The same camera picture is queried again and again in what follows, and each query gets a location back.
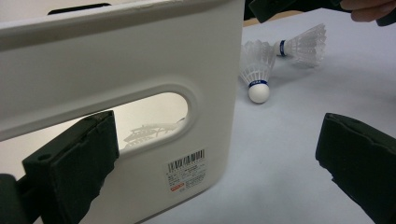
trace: white shuttlecock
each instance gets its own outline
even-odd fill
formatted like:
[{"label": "white shuttlecock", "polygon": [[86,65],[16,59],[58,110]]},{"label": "white shuttlecock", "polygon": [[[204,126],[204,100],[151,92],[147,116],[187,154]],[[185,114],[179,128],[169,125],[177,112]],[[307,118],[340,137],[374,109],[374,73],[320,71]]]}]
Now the white shuttlecock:
[{"label": "white shuttlecock", "polygon": [[315,67],[323,60],[326,40],[325,25],[319,24],[291,40],[275,43],[275,52],[279,56],[292,56],[297,63]]},{"label": "white shuttlecock", "polygon": [[275,63],[274,47],[268,42],[248,41],[242,46],[240,77],[248,84],[248,96],[255,103],[268,100],[270,90],[268,79]]}]

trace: finger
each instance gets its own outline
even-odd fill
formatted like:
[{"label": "finger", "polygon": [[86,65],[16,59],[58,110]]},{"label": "finger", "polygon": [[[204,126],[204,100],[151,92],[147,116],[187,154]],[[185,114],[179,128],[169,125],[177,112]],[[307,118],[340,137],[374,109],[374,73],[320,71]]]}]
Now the finger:
[{"label": "finger", "polygon": [[344,10],[357,10],[368,7],[379,7],[390,2],[395,2],[395,0],[343,0],[340,6]]},{"label": "finger", "polygon": [[351,13],[351,18],[353,21],[374,21],[388,15],[394,8],[396,8],[396,2],[389,2],[379,7],[354,10]]}]

